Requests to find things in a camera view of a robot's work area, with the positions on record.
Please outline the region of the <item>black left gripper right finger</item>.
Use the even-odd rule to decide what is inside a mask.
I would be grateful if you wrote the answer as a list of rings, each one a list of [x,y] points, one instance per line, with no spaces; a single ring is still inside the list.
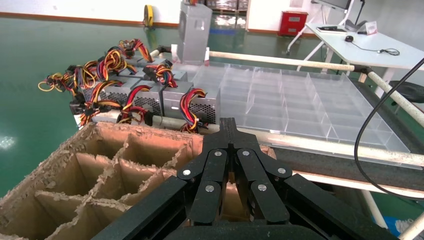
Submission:
[[[284,163],[265,154],[254,134],[239,131],[229,118],[229,137],[234,150],[234,179],[240,200],[250,219],[278,225],[289,222],[290,214],[281,199],[286,193],[284,180],[293,171]]]

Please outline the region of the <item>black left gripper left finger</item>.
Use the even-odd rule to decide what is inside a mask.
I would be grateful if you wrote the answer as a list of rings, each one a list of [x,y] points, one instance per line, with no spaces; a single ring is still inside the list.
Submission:
[[[202,152],[177,171],[192,197],[187,214],[191,225],[214,225],[221,217],[228,182],[228,119],[220,118],[219,131],[203,137]]]

